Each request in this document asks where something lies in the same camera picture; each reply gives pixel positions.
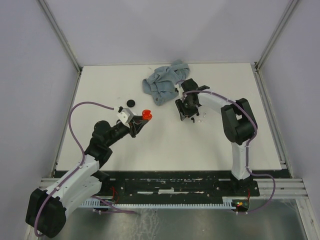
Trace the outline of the orange round charging case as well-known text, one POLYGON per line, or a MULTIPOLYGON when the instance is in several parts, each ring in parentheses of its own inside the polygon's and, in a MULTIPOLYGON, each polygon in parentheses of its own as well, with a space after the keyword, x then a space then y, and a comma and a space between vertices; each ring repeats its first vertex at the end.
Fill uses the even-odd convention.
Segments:
POLYGON ((142 119, 144 121, 150 121, 152 119, 153 115, 151 113, 151 110, 145 109, 142 111, 142 119))

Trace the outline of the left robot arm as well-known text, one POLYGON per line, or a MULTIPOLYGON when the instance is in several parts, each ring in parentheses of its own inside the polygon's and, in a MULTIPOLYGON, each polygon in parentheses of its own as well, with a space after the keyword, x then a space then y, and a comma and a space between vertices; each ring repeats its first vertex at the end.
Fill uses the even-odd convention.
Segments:
POLYGON ((124 108, 114 126, 101 120, 93 127, 92 137, 78 164, 44 190, 35 189, 29 198, 25 222, 35 235, 54 238, 68 217, 88 198, 106 195, 111 189, 109 176, 100 169, 109 160, 111 145, 130 135, 135 138, 152 119, 150 110, 141 115, 124 108))

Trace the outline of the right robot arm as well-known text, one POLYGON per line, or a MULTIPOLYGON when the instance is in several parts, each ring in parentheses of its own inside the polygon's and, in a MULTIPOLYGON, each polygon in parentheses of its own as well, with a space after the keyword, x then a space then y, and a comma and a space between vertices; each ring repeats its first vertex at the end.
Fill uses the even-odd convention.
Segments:
POLYGON ((249 147, 258 133, 258 125, 247 99, 232 100, 213 92, 210 87, 198 84, 192 79, 180 80, 175 85, 179 99, 175 101, 180 119, 200 114, 200 107, 207 107, 221 115, 223 132, 232 148, 231 175, 235 180, 229 183, 231 193, 242 195, 248 189, 245 181, 250 177, 249 147))

